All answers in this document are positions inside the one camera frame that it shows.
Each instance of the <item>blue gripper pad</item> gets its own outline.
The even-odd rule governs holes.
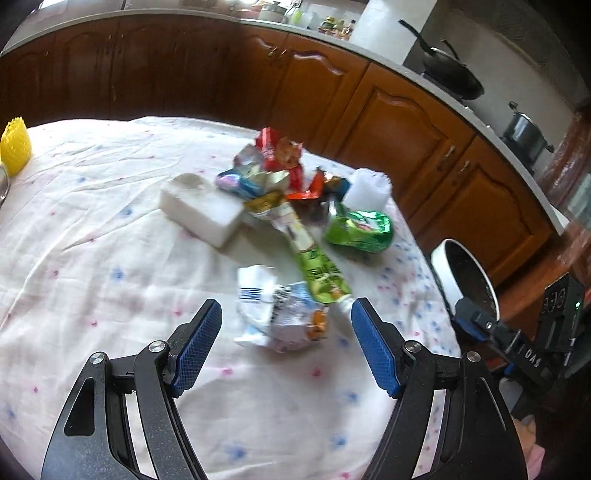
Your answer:
[[[170,381],[174,398],[194,386],[221,327],[222,306],[216,300],[207,300],[193,320],[169,339],[168,370],[174,374]]]
[[[394,356],[376,327],[372,314],[359,299],[355,300],[351,308],[353,330],[378,386],[391,397],[396,397],[400,384],[396,378]]]

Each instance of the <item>white wall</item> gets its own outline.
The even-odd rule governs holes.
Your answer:
[[[472,22],[461,12],[440,12],[436,20],[436,33],[430,33],[431,42],[448,39],[456,48],[463,63],[484,86],[485,93],[473,102],[466,102],[474,113],[495,133],[502,135],[513,112],[508,103],[519,104],[519,111],[528,115],[542,130],[549,143],[558,147],[566,133],[573,111],[550,81],[543,76],[524,53],[517,52],[500,35]],[[420,51],[413,49],[412,55]],[[422,65],[416,58],[405,64],[420,72]],[[540,171],[551,159],[542,152],[535,165]]]
[[[350,42],[402,64],[415,37],[400,18],[421,31],[437,0],[369,0]]]

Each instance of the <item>floral tablecloth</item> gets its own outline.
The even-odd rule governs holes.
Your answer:
[[[133,355],[168,338],[207,298],[223,326],[196,385],[177,401],[211,480],[354,480],[391,415],[349,325],[305,351],[239,346],[236,270],[273,266],[301,280],[279,232],[244,225],[221,250],[158,209],[161,184],[229,168],[255,133],[206,121],[72,120],[30,129],[34,156],[0,209],[0,436],[38,478],[61,407],[87,357]],[[305,153],[307,171],[349,167]],[[395,240],[380,255],[320,241],[357,296],[407,339],[460,354],[441,294],[394,203]],[[260,239],[264,236],[264,247]],[[152,472],[130,396],[138,460]],[[428,471],[441,422],[437,394],[415,474]]]

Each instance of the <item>cabinet door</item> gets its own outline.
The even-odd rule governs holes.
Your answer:
[[[289,35],[269,125],[321,154],[369,61],[319,41]]]
[[[475,136],[448,106],[409,80],[369,66],[324,155],[389,175],[406,218],[429,197]]]
[[[32,40],[0,57],[0,135],[21,116],[28,127],[50,121],[55,34]]]
[[[164,112],[167,73],[181,16],[120,17],[111,75],[111,118]]]
[[[223,121],[260,129],[268,126],[281,80],[278,62],[287,33],[241,25],[229,57],[226,80],[217,96]]]
[[[54,119],[109,118],[109,79],[117,20],[106,18],[56,32]]]
[[[213,18],[183,18],[165,91],[166,115],[217,119],[214,101],[238,25]]]
[[[522,178],[477,137],[409,221],[424,252],[442,240],[464,245],[498,285],[522,266],[551,234],[551,226]]]

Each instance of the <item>black wok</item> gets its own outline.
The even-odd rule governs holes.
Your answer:
[[[450,89],[463,100],[475,100],[484,93],[484,87],[474,74],[460,61],[456,51],[447,40],[443,40],[453,52],[455,58],[449,53],[430,47],[421,34],[404,20],[398,20],[417,37],[418,43],[423,49],[423,65],[425,72],[434,80]]]

